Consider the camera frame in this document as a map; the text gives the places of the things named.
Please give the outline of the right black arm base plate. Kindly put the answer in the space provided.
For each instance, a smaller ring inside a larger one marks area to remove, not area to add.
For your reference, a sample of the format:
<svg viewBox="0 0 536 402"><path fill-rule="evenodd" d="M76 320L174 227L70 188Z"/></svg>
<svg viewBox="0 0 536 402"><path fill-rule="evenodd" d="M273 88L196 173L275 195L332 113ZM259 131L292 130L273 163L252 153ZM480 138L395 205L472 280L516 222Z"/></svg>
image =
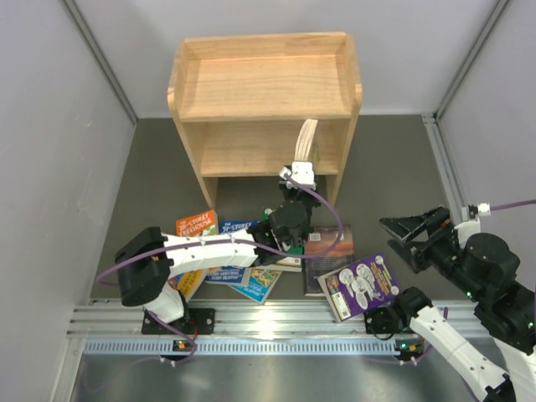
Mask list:
<svg viewBox="0 0 536 402"><path fill-rule="evenodd" d="M393 307L378 307L363 315L365 331L380 340L390 340L394 335L411 334L410 317Z"/></svg>

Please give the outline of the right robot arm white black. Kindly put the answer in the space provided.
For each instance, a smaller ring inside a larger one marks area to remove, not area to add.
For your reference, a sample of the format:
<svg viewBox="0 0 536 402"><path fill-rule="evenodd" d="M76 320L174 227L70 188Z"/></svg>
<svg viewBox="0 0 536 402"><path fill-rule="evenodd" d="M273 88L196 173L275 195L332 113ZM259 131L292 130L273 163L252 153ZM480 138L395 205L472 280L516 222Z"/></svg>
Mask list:
<svg viewBox="0 0 536 402"><path fill-rule="evenodd" d="M455 224L450 210L438 206L423 214L382 218L379 224L391 237L389 247L414 273L434 268L473 302L473 314L501 352L505 368L473 347L414 286L367 313L367 331L421 336L477 401L533 401L535 292L517 280L520 259L507 242L481 230L481 218L494 210L486 203L468 205L462 222Z"/></svg>

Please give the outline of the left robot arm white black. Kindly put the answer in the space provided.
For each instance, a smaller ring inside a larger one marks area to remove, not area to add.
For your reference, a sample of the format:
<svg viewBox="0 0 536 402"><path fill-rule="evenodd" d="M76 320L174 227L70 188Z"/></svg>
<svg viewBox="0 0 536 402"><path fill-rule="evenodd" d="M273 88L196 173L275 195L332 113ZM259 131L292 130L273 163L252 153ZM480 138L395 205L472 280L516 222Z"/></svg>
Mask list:
<svg viewBox="0 0 536 402"><path fill-rule="evenodd" d="M320 201L316 181L281 175L283 202L268 218L247 229L215 235L181 237L148 227L116 252L121 303L144 307L170 332L181 332L189 322L182 291L169 281L190 271L219 266L264 267L303 246L312 231L311 217Z"/></svg>

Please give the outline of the yellow 130-Storey Treehouse book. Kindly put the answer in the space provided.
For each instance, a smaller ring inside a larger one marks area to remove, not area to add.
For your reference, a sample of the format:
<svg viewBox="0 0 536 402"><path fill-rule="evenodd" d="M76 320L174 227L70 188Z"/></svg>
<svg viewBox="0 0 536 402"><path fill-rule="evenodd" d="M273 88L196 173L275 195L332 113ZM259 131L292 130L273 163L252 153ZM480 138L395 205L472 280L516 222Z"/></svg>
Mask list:
<svg viewBox="0 0 536 402"><path fill-rule="evenodd" d="M208 270L189 271L170 278L168 283L174 290L180 291L189 302L208 273Z"/></svg>

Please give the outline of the orange 78-Storey Treehouse book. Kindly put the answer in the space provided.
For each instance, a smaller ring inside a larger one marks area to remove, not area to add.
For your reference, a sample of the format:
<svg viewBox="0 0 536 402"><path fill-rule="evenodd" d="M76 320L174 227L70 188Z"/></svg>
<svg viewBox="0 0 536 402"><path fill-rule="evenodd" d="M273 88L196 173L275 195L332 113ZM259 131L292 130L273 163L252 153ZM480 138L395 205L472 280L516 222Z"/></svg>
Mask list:
<svg viewBox="0 0 536 402"><path fill-rule="evenodd" d="M180 237L216 235L219 233L218 216L214 209L178 219L176 235Z"/></svg>

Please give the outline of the lime green 65-Storey Treehouse book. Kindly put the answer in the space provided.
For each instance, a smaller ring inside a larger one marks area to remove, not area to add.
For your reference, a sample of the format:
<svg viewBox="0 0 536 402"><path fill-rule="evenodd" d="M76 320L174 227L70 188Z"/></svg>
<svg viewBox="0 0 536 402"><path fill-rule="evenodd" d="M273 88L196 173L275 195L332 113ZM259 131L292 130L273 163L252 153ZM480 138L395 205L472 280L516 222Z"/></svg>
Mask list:
<svg viewBox="0 0 536 402"><path fill-rule="evenodd" d="M298 162L319 161L319 151L316 139L318 120L307 119L304 121L296 139L294 160Z"/></svg>

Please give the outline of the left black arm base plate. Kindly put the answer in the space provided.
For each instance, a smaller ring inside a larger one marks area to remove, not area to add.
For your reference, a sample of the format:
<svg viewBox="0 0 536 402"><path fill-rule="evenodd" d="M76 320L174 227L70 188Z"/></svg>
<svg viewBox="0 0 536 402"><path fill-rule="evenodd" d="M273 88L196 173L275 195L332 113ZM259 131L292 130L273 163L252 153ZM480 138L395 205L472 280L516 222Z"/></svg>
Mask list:
<svg viewBox="0 0 536 402"><path fill-rule="evenodd" d="M187 314L170 322L169 327L188 336L214 333L215 310L213 308L190 308ZM144 335L173 335L174 331L163 327L148 312L144 312L141 333Z"/></svg>

